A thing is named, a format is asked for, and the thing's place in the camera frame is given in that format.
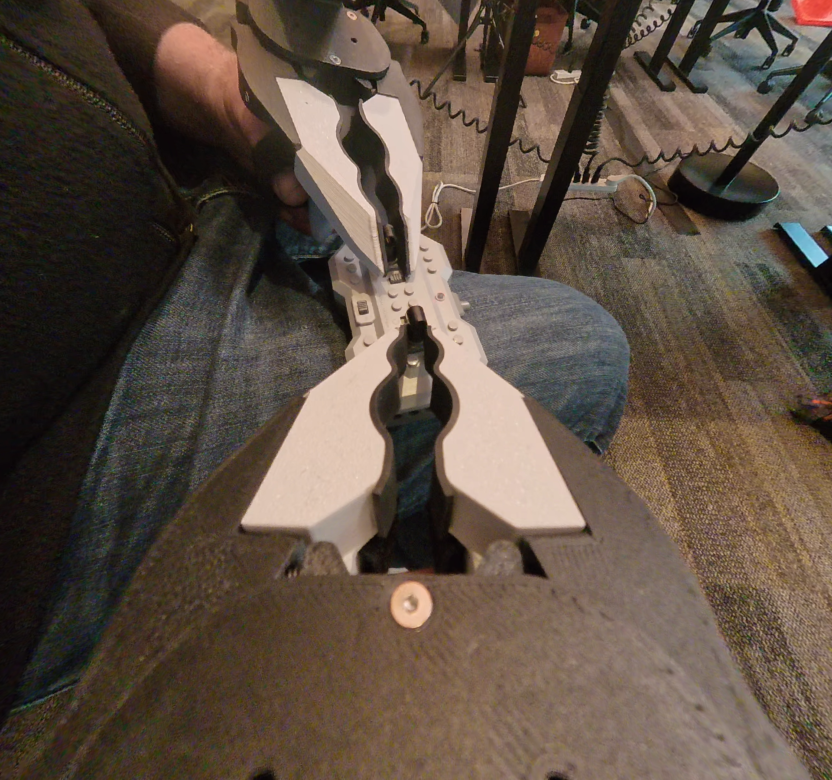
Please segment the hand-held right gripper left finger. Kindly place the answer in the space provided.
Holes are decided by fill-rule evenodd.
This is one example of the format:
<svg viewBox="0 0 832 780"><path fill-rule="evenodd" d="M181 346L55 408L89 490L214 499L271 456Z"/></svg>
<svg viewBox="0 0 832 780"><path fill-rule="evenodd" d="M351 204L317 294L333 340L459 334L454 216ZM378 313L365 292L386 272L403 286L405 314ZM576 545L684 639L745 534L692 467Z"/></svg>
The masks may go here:
<svg viewBox="0 0 832 780"><path fill-rule="evenodd" d="M248 533L334 544L343 560L382 530L374 494L392 466L390 437L372 406L398 368L388 332L312 388L241 520Z"/></svg>

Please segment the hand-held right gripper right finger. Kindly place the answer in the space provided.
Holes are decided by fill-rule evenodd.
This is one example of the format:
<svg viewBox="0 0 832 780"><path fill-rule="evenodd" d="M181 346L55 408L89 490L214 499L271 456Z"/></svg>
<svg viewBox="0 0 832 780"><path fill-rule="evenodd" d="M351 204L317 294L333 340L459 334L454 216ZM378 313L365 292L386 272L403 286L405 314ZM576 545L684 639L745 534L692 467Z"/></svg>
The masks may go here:
<svg viewBox="0 0 832 780"><path fill-rule="evenodd" d="M495 540L583 531L536 424L537 405L455 342L433 335L433 529L484 555Z"/></svg>

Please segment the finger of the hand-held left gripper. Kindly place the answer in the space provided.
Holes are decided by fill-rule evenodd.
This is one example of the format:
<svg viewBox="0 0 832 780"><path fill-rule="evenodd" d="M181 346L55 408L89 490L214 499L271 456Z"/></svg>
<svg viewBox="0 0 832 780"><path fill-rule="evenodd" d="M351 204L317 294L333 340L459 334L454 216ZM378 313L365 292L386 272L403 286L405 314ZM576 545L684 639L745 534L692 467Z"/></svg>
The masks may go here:
<svg viewBox="0 0 832 780"><path fill-rule="evenodd" d="M302 80L276 85L299 136L295 172L319 211L349 248L377 275L384 271L376 213L359 183L359 169L338 140L335 100Z"/></svg>
<svg viewBox="0 0 832 780"><path fill-rule="evenodd" d="M397 236L399 263L404 275L412 275L419 260L423 163L397 97L376 93L360 103L365 124L380 138L384 148L384 169L396 188L397 201L386 203L390 220L402 221Z"/></svg>

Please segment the grey remote controller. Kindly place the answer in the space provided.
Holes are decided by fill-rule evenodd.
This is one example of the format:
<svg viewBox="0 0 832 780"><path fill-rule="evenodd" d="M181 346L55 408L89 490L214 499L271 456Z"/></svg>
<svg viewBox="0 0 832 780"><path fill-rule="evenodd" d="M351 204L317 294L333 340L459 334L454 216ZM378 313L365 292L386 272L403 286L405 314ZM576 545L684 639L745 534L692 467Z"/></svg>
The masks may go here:
<svg viewBox="0 0 832 780"><path fill-rule="evenodd" d="M454 342L487 364L475 328L463 319L466 304L449 286L452 267L443 246L421 236L417 260L410 281L392 283L371 273L347 245L329 259L332 288L346 309L352 330L346 360L354 359L383 335L405 324L408 308L418 306L444 341Z"/></svg>

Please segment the grey orange toy arm piece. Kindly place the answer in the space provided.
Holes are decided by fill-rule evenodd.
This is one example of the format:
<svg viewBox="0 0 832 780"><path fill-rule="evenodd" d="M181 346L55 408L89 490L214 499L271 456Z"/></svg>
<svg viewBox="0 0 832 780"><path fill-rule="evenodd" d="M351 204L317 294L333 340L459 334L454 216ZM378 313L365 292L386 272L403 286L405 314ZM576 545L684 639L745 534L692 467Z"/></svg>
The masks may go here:
<svg viewBox="0 0 832 780"><path fill-rule="evenodd" d="M801 393L792 402L790 415L799 423L813 427L831 441L831 394Z"/></svg>

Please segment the person's left forearm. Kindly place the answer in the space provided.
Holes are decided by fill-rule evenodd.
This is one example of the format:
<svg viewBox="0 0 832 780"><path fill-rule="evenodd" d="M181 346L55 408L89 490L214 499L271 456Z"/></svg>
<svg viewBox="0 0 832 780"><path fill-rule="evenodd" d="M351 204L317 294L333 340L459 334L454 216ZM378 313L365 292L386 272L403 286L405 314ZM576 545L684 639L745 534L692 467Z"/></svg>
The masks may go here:
<svg viewBox="0 0 832 780"><path fill-rule="evenodd" d="M231 55L189 13L170 0L80 0L90 12L119 67L136 92L150 91L157 47L162 37L180 24L194 25L190 51L209 61Z"/></svg>

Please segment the person's left hand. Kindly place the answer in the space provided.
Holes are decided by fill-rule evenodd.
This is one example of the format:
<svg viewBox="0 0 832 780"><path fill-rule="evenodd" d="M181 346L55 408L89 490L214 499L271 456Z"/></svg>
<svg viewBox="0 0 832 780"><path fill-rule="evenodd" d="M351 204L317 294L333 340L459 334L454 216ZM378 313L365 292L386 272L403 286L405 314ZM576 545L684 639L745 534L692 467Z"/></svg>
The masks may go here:
<svg viewBox="0 0 832 780"><path fill-rule="evenodd" d="M291 166L271 176L255 164L255 147L272 128L245 105L235 53L193 23L176 23L161 35L153 61L156 102L173 130L228 155L284 206L309 197Z"/></svg>

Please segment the black chair base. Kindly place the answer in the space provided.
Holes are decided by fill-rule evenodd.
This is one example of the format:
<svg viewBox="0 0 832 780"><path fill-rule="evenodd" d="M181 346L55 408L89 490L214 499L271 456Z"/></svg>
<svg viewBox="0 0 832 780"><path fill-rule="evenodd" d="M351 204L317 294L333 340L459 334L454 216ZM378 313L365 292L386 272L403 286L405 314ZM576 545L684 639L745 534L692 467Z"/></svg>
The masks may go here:
<svg viewBox="0 0 832 780"><path fill-rule="evenodd" d="M368 13L369 7L372 7L371 21L377 23L386 19L386 11L391 9L397 14L406 17L413 24L421 27L420 42L426 45L429 42L429 29L424 20L419 16L419 8L415 3L407 0L351 0L349 2L351 8L355 11Z"/></svg>

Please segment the person's blue jeans leg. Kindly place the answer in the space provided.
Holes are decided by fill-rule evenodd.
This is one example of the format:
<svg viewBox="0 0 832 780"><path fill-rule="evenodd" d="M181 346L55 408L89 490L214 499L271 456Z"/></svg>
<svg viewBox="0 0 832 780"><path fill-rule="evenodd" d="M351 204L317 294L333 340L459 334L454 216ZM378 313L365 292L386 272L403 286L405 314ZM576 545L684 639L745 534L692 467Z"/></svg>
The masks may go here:
<svg viewBox="0 0 832 780"><path fill-rule="evenodd" d="M340 240L290 232L227 190L200 199L197 239L122 365L82 479L47 627L16 705L75 681L158 532L290 398L344 361L326 267ZM540 278L455 272L488 365L596 453L618 429L629 348L587 296Z"/></svg>

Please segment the brown leather bag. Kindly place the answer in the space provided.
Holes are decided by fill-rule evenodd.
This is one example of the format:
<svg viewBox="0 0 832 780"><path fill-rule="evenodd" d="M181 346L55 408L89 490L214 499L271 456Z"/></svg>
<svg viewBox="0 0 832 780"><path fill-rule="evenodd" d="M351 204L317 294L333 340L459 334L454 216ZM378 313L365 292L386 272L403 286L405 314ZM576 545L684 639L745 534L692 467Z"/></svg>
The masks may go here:
<svg viewBox="0 0 832 780"><path fill-rule="evenodd" d="M526 76L547 76L551 72L568 15L566 0L538 0Z"/></svg>

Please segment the white power strip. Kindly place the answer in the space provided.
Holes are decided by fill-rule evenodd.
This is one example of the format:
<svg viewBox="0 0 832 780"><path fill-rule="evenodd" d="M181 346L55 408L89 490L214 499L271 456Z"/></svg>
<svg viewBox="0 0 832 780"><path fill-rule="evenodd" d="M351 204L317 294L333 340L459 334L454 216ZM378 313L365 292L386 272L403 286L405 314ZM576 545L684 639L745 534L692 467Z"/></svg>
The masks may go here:
<svg viewBox="0 0 832 780"><path fill-rule="evenodd" d="M636 181L647 193L647 199L652 206L657 205L656 194L645 178L635 173L624 175L609 175L602 180L588 182L572 182L567 188L568 193L577 193L585 197L612 197L618 192L619 185L626 181Z"/></svg>

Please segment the black round stand base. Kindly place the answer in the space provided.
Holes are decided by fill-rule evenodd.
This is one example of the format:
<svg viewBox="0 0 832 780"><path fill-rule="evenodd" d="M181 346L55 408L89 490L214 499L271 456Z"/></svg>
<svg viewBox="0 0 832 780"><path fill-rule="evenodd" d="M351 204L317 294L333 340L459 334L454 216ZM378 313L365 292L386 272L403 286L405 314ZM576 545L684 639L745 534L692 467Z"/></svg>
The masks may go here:
<svg viewBox="0 0 832 780"><path fill-rule="evenodd" d="M730 183L719 182L734 157L709 153L682 160L667 181L680 203L718 220L747 220L773 202L780 193L775 178L758 165L746 162Z"/></svg>

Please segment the black table frame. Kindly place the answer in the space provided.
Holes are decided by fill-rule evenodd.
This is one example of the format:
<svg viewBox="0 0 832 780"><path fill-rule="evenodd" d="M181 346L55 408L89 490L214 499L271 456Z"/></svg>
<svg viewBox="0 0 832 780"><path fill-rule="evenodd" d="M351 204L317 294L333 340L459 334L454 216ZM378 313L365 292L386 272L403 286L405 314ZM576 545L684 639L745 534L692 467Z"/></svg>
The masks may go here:
<svg viewBox="0 0 832 780"><path fill-rule="evenodd" d="M535 270L567 195L567 188L577 170L582 152L593 127L602 100L609 87L617 61L626 43L641 0L603 0L598 27L595 30L582 75L568 105L564 122L556 139L551 158L536 198L530 220L516 237L518 268L530 274ZM514 18L507 35L504 60L497 80L497 88L487 127L486 151L480 186L473 205L473 219L464 250L467 270L480 270L497 197L497 185L503 173L510 137L514 129L519 92L521 90L527 54L534 28L537 0L518 0ZM775 127L791 109L806 87L820 73L830 58L830 35L817 47L806 65L801 68L775 105L747 137L735 147L734 162L726 167L719 182L730 183L742 165L769 138ZM722 154L724 147L702 154Z"/></svg>

